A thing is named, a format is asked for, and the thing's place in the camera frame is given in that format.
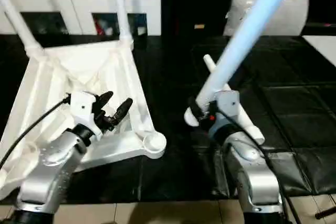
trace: floor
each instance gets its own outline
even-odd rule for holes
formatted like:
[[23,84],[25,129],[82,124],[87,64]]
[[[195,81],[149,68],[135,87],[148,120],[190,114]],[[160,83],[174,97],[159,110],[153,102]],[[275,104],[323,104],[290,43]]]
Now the floor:
[[[336,223],[336,214],[316,220],[317,211],[336,206],[336,195],[293,197],[292,202],[304,224]],[[9,216],[11,206],[0,206],[0,218]],[[153,202],[102,205],[62,205],[55,224],[241,224],[238,200]]]
[[[49,37],[44,39],[49,44],[42,45],[94,42],[99,37],[67,39]],[[183,120],[188,98],[199,92],[209,74],[203,56],[210,54],[217,60],[227,41],[216,37],[190,45],[178,41],[182,45],[173,46],[160,37],[135,41],[134,59],[151,118],[167,138],[165,155],[158,160],[136,157],[77,173],[67,203],[232,198],[222,154],[218,151],[209,158],[211,141]],[[20,45],[16,37],[0,37],[6,60],[0,63],[0,77],[11,80],[3,82],[6,96],[0,128],[6,125],[25,72],[27,57]],[[272,152],[272,162],[291,196],[336,193],[336,68],[302,38],[276,36],[261,38],[240,70],[230,84],[240,91],[244,109],[266,137],[264,147]],[[87,187],[91,190],[83,194]]]

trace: black floor tile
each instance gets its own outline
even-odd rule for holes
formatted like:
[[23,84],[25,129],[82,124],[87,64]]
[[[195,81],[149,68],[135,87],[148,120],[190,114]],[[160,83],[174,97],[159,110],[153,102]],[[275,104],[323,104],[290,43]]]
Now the black floor tile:
[[199,46],[207,46],[207,47],[223,47],[225,48],[229,41],[228,37],[208,37],[201,38],[194,42],[194,44]]
[[272,40],[272,47],[280,50],[307,47],[306,40],[299,36],[272,36]]
[[280,115],[292,147],[336,146],[336,124],[328,114]]
[[145,48],[163,48],[165,41],[161,36],[151,36],[148,39],[147,36],[140,36],[134,39],[134,48],[145,49]]
[[160,48],[135,48],[133,58],[143,89],[152,84],[166,83],[162,74],[165,66],[162,60],[163,52]]
[[264,115],[267,111],[252,85],[244,85],[239,91],[240,103],[248,115]]
[[277,115],[326,112],[318,97],[311,91],[305,87],[263,89],[268,103]]
[[196,70],[192,63],[191,46],[182,43],[169,47],[135,48],[134,59],[137,67],[151,69],[165,85],[180,87],[198,83]]
[[141,201],[201,200],[228,196],[222,156],[168,151],[160,159],[144,158]]
[[296,161],[292,152],[270,153],[269,158],[276,171],[278,179],[284,185],[290,196],[305,196],[311,194],[310,184],[306,174]]
[[65,202],[96,204],[137,201],[141,159],[134,157],[75,173]]
[[336,193],[336,147],[298,148],[298,162],[307,173],[313,193]]
[[190,139],[193,128],[184,121],[189,97],[196,97],[200,87],[167,85],[143,86],[154,127],[167,138],[167,147],[179,146]]
[[28,57],[25,55],[13,54],[12,59],[6,59],[3,63],[0,63],[0,80],[3,90],[2,109],[0,110],[0,136],[4,132],[28,61]]
[[269,49],[276,46],[274,36],[261,36],[253,48]]
[[336,85],[320,86],[316,88],[316,91],[329,109],[336,112]]
[[265,137],[265,142],[263,144],[264,149],[272,152],[290,151],[290,146],[285,137],[269,115],[250,114],[249,117]]
[[281,50],[281,54],[306,83],[336,82],[335,66],[312,47]]
[[[192,60],[195,66],[199,82],[203,85],[210,72],[203,60],[203,57],[208,54],[213,61],[217,63],[222,55],[224,47],[204,47],[195,46],[192,50]],[[229,80],[229,85],[232,89],[239,89],[244,84],[251,82],[251,76],[243,65],[241,65]]]
[[253,79],[264,87],[303,83],[277,49],[252,49],[244,61],[244,66],[251,72]]

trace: white metal pipe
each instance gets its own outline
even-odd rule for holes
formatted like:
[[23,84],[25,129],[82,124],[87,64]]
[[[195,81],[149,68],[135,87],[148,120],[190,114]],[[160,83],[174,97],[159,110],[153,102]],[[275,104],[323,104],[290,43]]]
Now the white metal pipe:
[[0,0],[0,3],[4,7],[8,18],[11,20],[12,25],[14,26],[25,48],[40,48],[39,43],[33,37],[20,12],[18,12],[11,0]]
[[119,39],[123,41],[131,41],[132,35],[130,32],[130,25],[128,23],[127,12],[125,8],[125,0],[115,0],[115,1],[117,3],[117,16],[120,30]]
[[[210,55],[205,55],[203,57],[203,60],[210,71],[210,73],[215,71],[216,68],[216,63],[212,60]],[[231,90],[229,84],[224,84],[223,90]],[[253,122],[251,121],[250,117],[247,115],[246,111],[244,110],[243,106],[239,104],[238,108],[238,118],[237,118],[238,123],[243,126],[243,127],[249,127],[253,125]]]
[[214,94],[230,80],[280,3],[281,0],[256,0],[196,98],[197,104],[203,110],[214,99]]

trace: white plastic frame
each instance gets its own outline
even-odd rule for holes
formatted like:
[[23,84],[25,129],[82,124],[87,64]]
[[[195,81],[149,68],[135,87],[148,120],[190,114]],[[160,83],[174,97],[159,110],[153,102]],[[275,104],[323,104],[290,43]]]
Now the white plastic frame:
[[[154,129],[135,66],[133,40],[124,0],[115,0],[120,40],[42,48],[11,0],[0,0],[30,57],[0,142],[0,159],[29,125],[66,96],[66,92],[85,90],[96,94],[108,90],[113,97],[103,108],[113,114],[127,97],[133,105],[120,125],[89,147],[77,171],[126,158],[163,155],[166,139]],[[44,119],[13,151],[0,170],[0,199],[6,197],[36,165],[39,149],[73,126],[69,107]]]

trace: light blue pole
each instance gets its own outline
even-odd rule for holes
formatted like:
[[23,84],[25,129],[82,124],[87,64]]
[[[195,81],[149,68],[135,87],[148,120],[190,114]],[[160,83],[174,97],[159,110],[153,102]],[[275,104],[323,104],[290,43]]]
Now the light blue pole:
[[256,0],[254,6],[237,29],[233,38],[223,51],[214,72],[210,74],[196,98],[197,104],[206,110],[214,94],[222,90],[253,45],[263,32],[268,21],[282,0]]

